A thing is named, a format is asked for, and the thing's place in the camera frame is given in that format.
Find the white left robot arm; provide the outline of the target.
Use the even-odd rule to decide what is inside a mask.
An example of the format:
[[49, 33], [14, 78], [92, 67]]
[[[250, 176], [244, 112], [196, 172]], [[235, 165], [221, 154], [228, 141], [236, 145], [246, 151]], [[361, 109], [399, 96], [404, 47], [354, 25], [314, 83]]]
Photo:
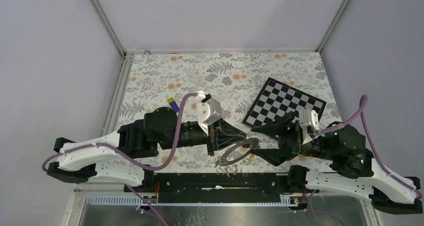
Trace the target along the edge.
[[205, 145], [207, 154], [213, 156], [246, 137], [222, 118], [217, 100], [198, 91], [186, 94], [180, 106], [160, 107], [104, 136], [79, 143], [57, 138], [55, 154], [41, 168], [65, 183], [98, 178], [148, 192], [155, 179], [147, 172], [165, 169], [178, 148]]

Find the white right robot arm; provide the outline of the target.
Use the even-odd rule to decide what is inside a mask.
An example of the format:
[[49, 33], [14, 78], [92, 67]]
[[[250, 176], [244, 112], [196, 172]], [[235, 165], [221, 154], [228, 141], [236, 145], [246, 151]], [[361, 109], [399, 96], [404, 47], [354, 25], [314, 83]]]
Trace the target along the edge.
[[335, 131], [320, 129], [317, 113], [304, 109], [297, 120], [289, 112], [252, 130], [277, 138], [277, 148], [252, 151], [271, 165], [279, 166], [301, 155], [330, 161], [331, 173], [291, 166], [286, 177], [287, 191], [345, 194], [392, 215], [424, 212], [418, 194], [419, 178], [401, 177], [379, 164], [375, 154], [366, 148], [366, 137], [350, 125]]

